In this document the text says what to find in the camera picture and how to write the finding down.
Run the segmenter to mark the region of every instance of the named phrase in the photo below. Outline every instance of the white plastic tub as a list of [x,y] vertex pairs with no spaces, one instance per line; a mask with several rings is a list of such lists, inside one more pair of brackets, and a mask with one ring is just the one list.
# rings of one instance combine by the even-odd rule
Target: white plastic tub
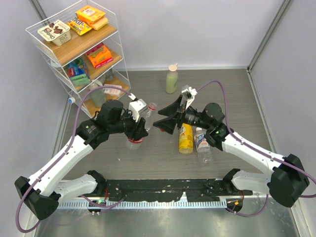
[[57,46],[61,46],[71,39],[70,27],[60,20],[40,28],[38,33],[47,42],[53,41]]

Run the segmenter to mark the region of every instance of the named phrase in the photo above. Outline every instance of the yellow bottle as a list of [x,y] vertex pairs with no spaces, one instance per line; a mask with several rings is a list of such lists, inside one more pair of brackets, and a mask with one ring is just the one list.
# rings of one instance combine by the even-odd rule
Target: yellow bottle
[[193,152],[193,132],[192,126],[182,124],[179,136],[179,152],[181,154],[191,154]]

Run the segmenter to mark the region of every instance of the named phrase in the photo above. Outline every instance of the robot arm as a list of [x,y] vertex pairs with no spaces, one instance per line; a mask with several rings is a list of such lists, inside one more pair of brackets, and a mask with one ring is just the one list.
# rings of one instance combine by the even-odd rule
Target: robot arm
[[70,141],[35,174],[29,178],[20,176],[15,181],[15,187],[22,198],[38,177],[65,153],[64,157],[34,185],[24,201],[39,220],[50,216],[62,202],[83,194],[100,195],[105,190],[106,180],[95,170],[75,180],[61,180],[82,158],[107,141],[110,134],[124,133],[135,141],[148,136],[144,127],[145,119],[140,117],[141,112],[147,107],[146,103],[133,95],[132,99],[128,109],[124,109],[120,101],[109,100],[104,103],[97,117],[79,125],[71,148],[67,152],[65,151]]
[[195,89],[184,86],[182,94],[174,103],[158,111],[158,114],[167,118],[153,125],[169,134],[173,134],[176,126],[181,128],[183,123],[205,129],[204,137],[210,146],[240,157],[263,173],[233,169],[223,179],[227,181],[228,190],[252,190],[270,194],[281,205],[291,207],[309,185],[308,178],[273,158],[304,170],[300,159],[292,154],[284,157],[269,152],[227,128],[223,123],[225,115],[216,103],[209,103],[202,112],[198,112],[190,106],[196,94]]

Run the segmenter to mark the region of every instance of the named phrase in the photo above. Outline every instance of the gray wood surface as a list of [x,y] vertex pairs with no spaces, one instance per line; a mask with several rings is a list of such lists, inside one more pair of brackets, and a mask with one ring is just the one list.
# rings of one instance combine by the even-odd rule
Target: gray wood surface
[[[246,70],[187,70],[179,71],[178,89],[173,94],[165,92],[166,71],[129,72],[131,92],[146,102],[156,102],[158,109],[174,102],[180,94],[181,87],[188,84],[199,88],[206,82],[217,79],[227,92],[230,126],[251,142],[269,149],[259,110],[252,92]],[[121,98],[128,107],[129,98]],[[192,104],[202,110],[207,103],[216,102],[224,111],[222,91],[217,84],[203,89]],[[72,106],[64,143],[68,141],[74,126],[77,106]],[[155,115],[155,120],[162,116]],[[88,117],[81,112],[79,121]],[[214,162],[205,167],[198,164],[197,152],[191,155],[179,153],[179,132],[173,135],[152,127],[149,136],[138,150],[126,148],[123,134],[111,135],[95,151],[82,159],[65,177],[75,179],[87,171],[95,169],[108,179],[167,179],[167,178],[222,178],[232,168],[248,172],[258,172],[250,164],[231,154],[212,148]]]

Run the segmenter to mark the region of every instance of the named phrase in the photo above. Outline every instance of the white wall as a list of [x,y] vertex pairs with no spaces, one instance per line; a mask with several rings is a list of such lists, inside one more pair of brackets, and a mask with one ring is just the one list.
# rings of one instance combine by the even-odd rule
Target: white wall
[[[20,175],[29,177],[51,158],[67,100],[66,92],[25,32],[39,21],[29,1],[11,1],[10,10],[0,14],[2,237],[18,235],[14,215],[20,198],[14,181]],[[23,213],[22,222],[26,219]]]
[[[48,16],[76,0],[39,0]],[[282,0],[95,0],[118,17],[127,67],[248,66]]]
[[[255,65],[253,74],[277,151],[296,154],[316,177],[316,1],[295,0]],[[305,194],[316,193],[311,182]],[[303,199],[316,236],[316,199]]]

